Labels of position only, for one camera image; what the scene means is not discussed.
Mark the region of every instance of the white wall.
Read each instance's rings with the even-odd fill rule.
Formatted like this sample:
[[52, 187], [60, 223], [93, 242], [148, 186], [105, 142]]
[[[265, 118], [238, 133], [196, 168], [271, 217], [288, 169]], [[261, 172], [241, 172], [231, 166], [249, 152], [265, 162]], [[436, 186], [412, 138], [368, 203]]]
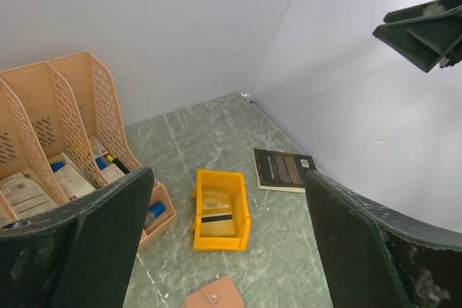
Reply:
[[462, 64], [421, 72], [372, 31], [431, 0], [292, 0], [253, 99], [332, 178], [462, 232]]
[[0, 0], [0, 69], [90, 50], [125, 123], [253, 86], [290, 0]]

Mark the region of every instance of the yellow plastic bin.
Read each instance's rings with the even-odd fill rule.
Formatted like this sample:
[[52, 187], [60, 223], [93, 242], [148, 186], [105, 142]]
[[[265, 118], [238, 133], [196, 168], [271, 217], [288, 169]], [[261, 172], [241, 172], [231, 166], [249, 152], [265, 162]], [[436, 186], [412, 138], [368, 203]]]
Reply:
[[[204, 199], [210, 194], [219, 195], [224, 199], [221, 201], [223, 208], [215, 209], [218, 213], [210, 214], [210, 210], [206, 210], [204, 207], [207, 205], [207, 203], [204, 204]], [[196, 199], [196, 217], [192, 226], [195, 233], [194, 250], [244, 251], [247, 249], [250, 234], [250, 214], [245, 193], [244, 174], [197, 170], [193, 198]], [[228, 205], [230, 207], [229, 218], [226, 212]], [[210, 221], [218, 227], [208, 227], [206, 223]], [[216, 221], [223, 221], [224, 223], [217, 224]], [[232, 224], [229, 225], [226, 221], [232, 221]], [[226, 236], [216, 236], [219, 234], [220, 228]]]

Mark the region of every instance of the label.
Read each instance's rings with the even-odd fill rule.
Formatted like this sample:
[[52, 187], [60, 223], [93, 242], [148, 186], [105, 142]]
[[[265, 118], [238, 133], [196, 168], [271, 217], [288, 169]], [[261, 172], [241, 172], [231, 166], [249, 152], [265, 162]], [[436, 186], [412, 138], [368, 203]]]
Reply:
[[227, 189], [220, 188], [202, 191], [202, 213], [231, 213], [231, 197]]
[[20, 218], [28, 218], [56, 207], [56, 203], [39, 184], [25, 178], [22, 173], [15, 177], [4, 183], [1, 190]]
[[26, 177], [24, 177], [24, 175], [23, 175], [21, 172], [17, 172], [17, 173], [15, 173], [14, 175], [8, 176], [8, 177], [4, 178], [3, 180], [0, 180], [0, 187], [1, 187], [3, 184], [9, 182], [10, 180], [16, 180], [16, 179], [23, 179], [23, 180], [25, 180]]
[[81, 175], [83, 178], [85, 178], [87, 182], [90, 182], [90, 184], [93, 185], [94, 181], [88, 173], [81, 170], [77, 165], [75, 165], [75, 163], [71, 160], [71, 158], [69, 158], [69, 156], [66, 153], [61, 152], [61, 155], [63, 156], [64, 162], [66, 164], [71, 165], [74, 168], [74, 170], [76, 170], [79, 173], [79, 175]]
[[310, 167], [310, 164], [308, 164], [308, 160], [306, 159], [301, 159], [300, 163], [302, 164], [302, 167], [307, 167], [307, 168]]
[[103, 177], [108, 181], [108, 183], [115, 182], [119, 178], [125, 176], [122, 171], [119, 170], [114, 164], [110, 164], [104, 170], [101, 171]]
[[93, 155], [95, 155], [95, 159], [102, 157], [103, 155], [109, 154], [109, 151], [106, 149], [106, 147], [103, 146], [103, 144], [100, 142], [100, 140], [97, 139], [97, 137], [92, 136], [89, 138], [89, 140], [93, 150]]
[[75, 200], [95, 190], [79, 173], [69, 164], [54, 173], [64, 194]]

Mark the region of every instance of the black book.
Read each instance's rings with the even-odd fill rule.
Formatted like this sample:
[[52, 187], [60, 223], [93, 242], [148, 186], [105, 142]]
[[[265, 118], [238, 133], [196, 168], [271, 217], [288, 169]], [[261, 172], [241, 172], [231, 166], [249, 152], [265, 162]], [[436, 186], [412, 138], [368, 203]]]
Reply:
[[309, 155], [254, 149], [258, 189], [305, 192], [308, 170], [316, 170]]

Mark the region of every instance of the marble tile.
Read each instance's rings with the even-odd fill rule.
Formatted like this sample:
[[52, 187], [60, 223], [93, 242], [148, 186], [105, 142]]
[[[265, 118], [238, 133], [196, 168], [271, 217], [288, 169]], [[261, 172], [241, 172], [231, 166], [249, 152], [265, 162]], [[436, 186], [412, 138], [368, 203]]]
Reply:
[[[230, 274], [246, 307], [331, 307], [304, 194], [259, 190], [252, 148], [298, 151], [240, 94], [129, 126], [136, 157], [152, 167], [178, 212], [175, 225], [136, 258], [125, 308], [179, 307]], [[195, 252], [191, 199], [196, 170], [243, 172], [252, 217], [245, 252]]]

